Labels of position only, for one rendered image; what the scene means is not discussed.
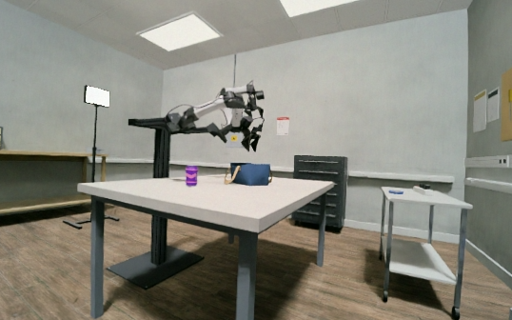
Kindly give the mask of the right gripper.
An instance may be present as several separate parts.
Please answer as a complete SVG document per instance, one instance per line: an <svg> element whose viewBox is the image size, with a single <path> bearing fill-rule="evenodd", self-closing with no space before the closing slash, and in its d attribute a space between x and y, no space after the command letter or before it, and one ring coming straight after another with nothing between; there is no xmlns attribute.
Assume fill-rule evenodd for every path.
<svg viewBox="0 0 512 320"><path fill-rule="evenodd" d="M250 146L253 148L254 152L256 152L257 144L259 139L261 138L260 134L257 134L255 132L251 133L249 129L243 130L244 139L241 142L241 144L245 147L245 149L249 152ZM255 139L252 143L250 143L250 140Z"/></svg>

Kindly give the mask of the blue fabric bag with tan handles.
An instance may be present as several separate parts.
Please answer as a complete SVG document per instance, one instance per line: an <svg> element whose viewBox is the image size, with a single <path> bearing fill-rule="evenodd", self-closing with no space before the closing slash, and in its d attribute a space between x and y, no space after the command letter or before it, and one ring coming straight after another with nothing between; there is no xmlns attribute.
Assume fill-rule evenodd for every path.
<svg viewBox="0 0 512 320"><path fill-rule="evenodd" d="M226 180L229 169L231 169L231 180ZM225 184L234 182L248 186L262 186L272 182L270 164L230 163L229 169L225 176Z"/></svg>

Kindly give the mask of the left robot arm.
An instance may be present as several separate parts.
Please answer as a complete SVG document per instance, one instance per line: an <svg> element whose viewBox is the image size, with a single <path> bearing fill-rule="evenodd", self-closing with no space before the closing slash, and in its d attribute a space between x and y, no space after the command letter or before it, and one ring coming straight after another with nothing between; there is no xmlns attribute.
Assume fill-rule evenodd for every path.
<svg viewBox="0 0 512 320"><path fill-rule="evenodd" d="M252 90L251 90L251 88L252 88ZM246 85L246 86L243 86L243 87L233 88L233 89L222 88L219 96L221 96L227 90L232 90L232 91L234 91L236 93L239 93L239 94L250 94L250 92L251 92L251 94L249 96L249 100L256 100L256 99L257 100L263 100L263 99L265 99L264 98L264 91L263 90L255 90L254 86L252 87L252 85ZM248 102L246 104L245 110L250 110L250 107L253 107L253 105L250 102ZM230 120L232 118L232 113L231 113L230 109L228 109L228 108L224 108L223 110L224 110L224 113L225 113L228 125L225 126L222 129L220 129L220 130L216 126L214 126L214 127L217 130L217 132L226 140L225 135L227 135L229 132L232 132L231 128L230 128L230 124L229 124Z"/></svg>

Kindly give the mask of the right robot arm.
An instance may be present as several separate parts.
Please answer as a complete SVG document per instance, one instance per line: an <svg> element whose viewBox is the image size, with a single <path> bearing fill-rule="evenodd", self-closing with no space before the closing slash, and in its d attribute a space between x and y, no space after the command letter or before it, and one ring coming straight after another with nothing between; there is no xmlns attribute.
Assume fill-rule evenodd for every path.
<svg viewBox="0 0 512 320"><path fill-rule="evenodd" d="M229 96L230 98L220 98L212 103L208 102L209 104L204 104L204 106L201 105L202 107L200 108L188 108L183 112L183 115L178 121L167 123L167 127L171 132L192 129L196 127L194 122L198 121L202 116L219 109L228 108L233 109L232 118L230 120L231 131L238 133L241 131L243 133L243 130L248 129L253 122L253 118L250 116L244 116L241 120L242 111L246 108L245 103L242 101L244 100L243 96L231 90L226 91L222 95L223 96L220 97ZM239 101L239 99L237 100L231 97L240 98L242 100ZM248 122L245 118L252 121Z"/></svg>

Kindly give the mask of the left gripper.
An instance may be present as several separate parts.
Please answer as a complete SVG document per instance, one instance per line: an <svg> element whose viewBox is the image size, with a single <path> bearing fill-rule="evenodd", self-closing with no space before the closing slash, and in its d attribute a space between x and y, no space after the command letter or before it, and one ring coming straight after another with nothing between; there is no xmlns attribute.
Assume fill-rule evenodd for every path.
<svg viewBox="0 0 512 320"><path fill-rule="evenodd" d="M244 112L248 115L248 116L251 116L252 117L252 111L255 111L255 110L258 110L261 117L263 117L263 113L264 113L264 109L261 109L261 107L258 107L257 104L256 104L256 100L249 100L249 102L253 105L253 107L250 107L250 110L247 111L247 110L244 110ZM256 105L256 106L254 106Z"/></svg>

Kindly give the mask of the purple drink can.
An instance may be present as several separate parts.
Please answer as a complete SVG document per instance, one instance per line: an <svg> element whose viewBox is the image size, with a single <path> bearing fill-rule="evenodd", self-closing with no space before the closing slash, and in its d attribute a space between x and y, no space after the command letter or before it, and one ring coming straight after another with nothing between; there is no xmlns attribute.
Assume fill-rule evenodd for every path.
<svg viewBox="0 0 512 320"><path fill-rule="evenodd" d="M198 168L197 166L187 166L186 171L186 186L187 187L196 187L198 179Z"/></svg>

